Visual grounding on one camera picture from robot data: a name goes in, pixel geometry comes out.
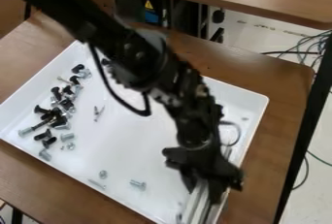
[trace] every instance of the robotic arm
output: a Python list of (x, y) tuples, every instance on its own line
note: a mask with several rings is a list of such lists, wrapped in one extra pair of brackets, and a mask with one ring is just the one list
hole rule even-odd
[[(222, 106), (198, 71), (180, 59), (155, 32), (135, 31), (109, 17), (90, 0), (26, 0), (61, 23), (76, 39), (88, 43), (110, 93), (130, 111), (149, 116), (149, 98), (161, 103), (176, 122), (180, 147), (164, 148), (166, 164), (180, 170), (188, 190), (201, 177), (209, 183), (211, 203), (227, 187), (242, 189), (243, 173), (220, 152), (218, 124)], [(137, 110), (111, 89), (96, 49), (116, 82), (141, 92), (146, 108)]]

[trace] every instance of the metal frame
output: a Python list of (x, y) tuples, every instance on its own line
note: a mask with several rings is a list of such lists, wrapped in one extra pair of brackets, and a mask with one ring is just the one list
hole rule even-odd
[(287, 176), (283, 185), (282, 195), (279, 200), (274, 224), (282, 218), (284, 207), (295, 183), (302, 162), (305, 158), (315, 128), (324, 108), (326, 99), (332, 86), (332, 34), (326, 43), (326, 50), (321, 58), (321, 63), (315, 77), (315, 82), (310, 91), (306, 110), (304, 112), (300, 131), (288, 167)]

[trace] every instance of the black cable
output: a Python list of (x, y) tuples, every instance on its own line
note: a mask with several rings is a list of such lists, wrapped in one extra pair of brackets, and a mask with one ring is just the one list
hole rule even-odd
[(306, 165), (305, 176), (303, 177), (302, 181), (298, 185), (296, 185), (296, 186), (294, 186), (292, 188), (292, 190), (295, 190), (295, 189), (298, 189), (299, 187), (301, 187), (307, 181), (307, 179), (308, 179), (308, 175), (309, 175), (309, 162), (308, 162), (308, 158), (307, 157), (305, 157), (304, 160), (305, 160), (305, 165)]
[(236, 138), (235, 142), (232, 143), (232, 144), (224, 144), (223, 142), (221, 142), (221, 145), (224, 145), (224, 146), (227, 146), (227, 147), (230, 147), (230, 146), (233, 146), (235, 144), (237, 144), (242, 136), (242, 132), (241, 132), (241, 127), (235, 123), (235, 122), (232, 122), (232, 121), (227, 121), (227, 120), (221, 120), (219, 125), (229, 125), (229, 126), (234, 126), (236, 131), (238, 131), (238, 137)]
[(309, 150), (307, 150), (307, 152), (312, 155), (316, 160), (318, 160), (319, 162), (325, 164), (326, 166), (332, 167), (331, 163), (326, 162), (325, 160), (319, 158), (318, 156), (314, 155), (312, 152), (310, 152)]
[(317, 37), (320, 37), (320, 36), (322, 36), (322, 35), (324, 35), (324, 34), (328, 34), (329, 32), (331, 32), (331, 31), (328, 30), (328, 31), (322, 32), (322, 33), (320, 33), (320, 34), (317, 34), (317, 35), (314, 35), (314, 36), (305, 37), (305, 38), (301, 39), (301, 40), (298, 42), (298, 44), (297, 44), (296, 46), (294, 46), (294, 47), (292, 47), (292, 48), (286, 50), (286, 51), (283, 52), (283, 53), (281, 53), (281, 54), (278, 56), (278, 58), (281, 57), (282, 55), (286, 54), (287, 52), (292, 51), (293, 49), (299, 48), (300, 46), (306, 44), (306, 43), (309, 42), (310, 40), (312, 40), (312, 39), (314, 39), (314, 38), (317, 38)]
[(91, 51), (91, 54), (92, 54), (92, 57), (93, 57), (93, 60), (96, 64), (96, 67), (98, 69), (98, 72), (106, 86), (106, 88), (109, 90), (110, 94), (121, 104), (123, 105), (124, 107), (126, 107), (127, 109), (129, 109), (130, 111), (134, 112), (135, 114), (138, 114), (140, 116), (149, 116), (151, 115), (151, 110), (150, 110), (150, 106), (149, 106), (149, 98), (148, 98), (148, 95), (146, 93), (142, 93), (142, 96), (143, 96), (143, 100), (144, 100), (144, 105), (145, 105), (145, 109), (143, 111), (141, 110), (137, 110), (136, 108), (132, 107), (131, 105), (129, 105), (128, 103), (126, 103), (125, 101), (123, 101), (119, 96), (116, 95), (116, 93), (112, 90), (106, 76), (105, 76), (105, 73), (104, 73), (104, 70), (101, 66), (101, 63), (100, 63), (100, 60), (99, 60), (99, 56), (98, 56), (98, 53), (97, 53), (97, 50), (96, 48), (89, 44), (88, 47), (90, 48), (90, 51)]
[(318, 55), (319, 53), (317, 51), (266, 51), (262, 52), (260, 54), (275, 54), (275, 53), (282, 53), (282, 54), (312, 54), (312, 55)]

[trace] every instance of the white plastic tray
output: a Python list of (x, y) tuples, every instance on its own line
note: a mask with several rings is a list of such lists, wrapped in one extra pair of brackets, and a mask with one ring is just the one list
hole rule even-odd
[[(47, 162), (38, 156), (41, 143), (33, 140), (46, 127), (24, 138), (17, 130), (40, 122), (34, 107), (39, 104), (48, 109), (50, 89), (65, 86), (56, 78), (68, 79), (71, 68), (79, 63), (91, 70), (92, 78), (83, 81), (84, 89), (75, 102), (77, 112), (70, 119), (72, 129), (52, 130), (58, 138), (62, 133), (74, 132), (76, 148), (61, 150), (63, 142), (58, 141), (49, 149), (52, 159)], [(217, 80), (205, 78), (205, 82), (224, 106), (224, 119), (241, 126), (242, 137), (230, 157), (241, 165), (269, 100)], [(143, 106), (140, 94), (111, 84), (125, 101), (137, 108)], [(93, 120), (94, 106), (105, 106), (98, 122)], [(86, 46), (74, 42), (0, 106), (0, 138), (155, 222), (176, 223), (189, 194), (179, 172), (167, 168), (161, 154), (164, 147), (177, 146), (176, 128), (161, 105), (151, 100), (151, 109), (152, 116), (140, 117), (119, 105), (106, 91)], [(98, 176), (102, 170), (108, 172), (106, 179)], [(106, 185), (106, 189), (91, 184), (89, 179)], [(131, 179), (144, 181), (147, 189), (133, 187)]]

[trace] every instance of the warning label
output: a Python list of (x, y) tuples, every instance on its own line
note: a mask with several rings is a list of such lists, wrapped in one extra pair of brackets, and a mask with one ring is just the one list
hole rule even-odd
[(152, 6), (152, 4), (151, 4), (151, 2), (149, 0), (146, 3), (146, 9), (153, 10), (153, 6)]

